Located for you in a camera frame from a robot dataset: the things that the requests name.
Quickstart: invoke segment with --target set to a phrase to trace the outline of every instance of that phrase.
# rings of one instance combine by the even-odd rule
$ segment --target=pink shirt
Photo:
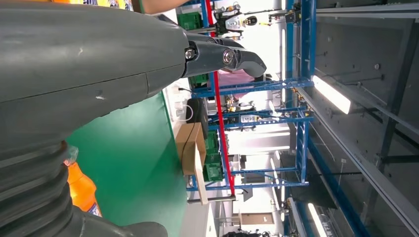
[[[249,83],[252,81],[254,81],[254,78],[249,76],[243,70],[233,71],[231,73],[223,71],[223,70],[218,70],[218,85],[219,86],[237,85],[237,84]],[[240,99],[246,94],[247,93],[234,94],[234,97],[236,97],[237,99]]]

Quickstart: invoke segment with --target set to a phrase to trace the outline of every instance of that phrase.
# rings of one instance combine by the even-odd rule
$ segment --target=orange bottle
[[[75,161],[78,149],[76,147],[71,147],[70,150],[72,149],[76,149],[75,157],[73,153],[72,157],[66,160],[65,163],[68,165],[67,182],[70,185],[70,195],[73,200],[73,205],[78,206],[82,211],[90,212],[93,215],[101,217],[102,213],[100,212],[94,195],[96,186],[89,177],[83,174]]]

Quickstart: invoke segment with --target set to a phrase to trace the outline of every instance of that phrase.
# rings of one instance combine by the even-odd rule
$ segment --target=green plastic crate
[[[204,26],[202,23],[202,16],[199,14],[199,12],[179,14],[177,16],[177,22],[187,31],[199,29]]]
[[[205,149],[207,155],[218,154],[219,142],[217,131],[208,131],[208,136],[205,140]]]
[[[197,85],[199,83],[205,83],[208,81],[210,76],[208,74],[197,75],[189,78],[189,83]]]
[[[204,181],[206,182],[223,180],[223,169],[220,154],[207,155],[205,157],[203,175]]]

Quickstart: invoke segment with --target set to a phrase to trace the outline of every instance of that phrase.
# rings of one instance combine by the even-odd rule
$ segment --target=green tabletop
[[[186,190],[162,93],[97,118],[67,142],[96,184],[103,217],[118,225],[163,224],[179,235]]]

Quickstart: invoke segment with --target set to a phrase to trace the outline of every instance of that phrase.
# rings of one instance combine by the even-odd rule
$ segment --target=red vertical bar
[[[214,21],[212,20],[212,10],[211,10],[211,1],[210,0],[205,0],[205,5],[207,8],[207,16],[208,16],[208,23],[210,25],[214,24]],[[225,168],[227,170],[227,176],[228,176],[228,181],[230,184],[230,191],[231,191],[231,195],[235,194],[234,191],[234,177],[231,176],[231,171],[230,171],[230,163],[228,161],[228,150],[227,150],[227,143],[225,141],[225,132],[224,132],[224,120],[222,117],[222,108],[221,108],[221,100],[220,100],[220,88],[218,87],[218,73],[214,72],[214,89],[215,89],[215,98],[217,100],[217,110],[218,110],[218,120],[220,123],[220,140],[221,142],[221,148],[223,149],[223,153],[224,153],[224,163],[225,163]]]

